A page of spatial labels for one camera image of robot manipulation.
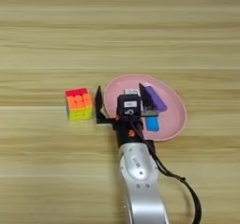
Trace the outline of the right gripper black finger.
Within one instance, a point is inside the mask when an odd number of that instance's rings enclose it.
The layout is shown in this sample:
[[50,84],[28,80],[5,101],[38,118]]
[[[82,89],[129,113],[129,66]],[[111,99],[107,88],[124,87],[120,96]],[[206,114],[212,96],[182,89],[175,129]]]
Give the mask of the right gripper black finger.
[[97,93],[95,95],[95,104],[96,104],[96,118],[98,124],[111,124],[115,123],[114,118],[107,118],[101,111],[103,107],[103,98],[101,92],[101,86],[97,88]]
[[142,116],[143,117],[157,117],[158,116],[158,110],[156,109],[156,106],[146,91],[146,88],[140,83],[140,94],[141,94],[141,100],[142,100]]

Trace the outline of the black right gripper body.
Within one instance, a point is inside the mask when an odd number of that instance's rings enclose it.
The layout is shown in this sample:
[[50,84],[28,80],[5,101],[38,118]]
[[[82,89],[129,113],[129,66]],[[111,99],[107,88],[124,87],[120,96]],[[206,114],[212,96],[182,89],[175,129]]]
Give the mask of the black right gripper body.
[[117,143],[121,153],[124,153],[134,143],[144,144],[151,155],[156,153],[154,142],[143,136],[143,121],[139,116],[117,115],[112,128],[116,131]]

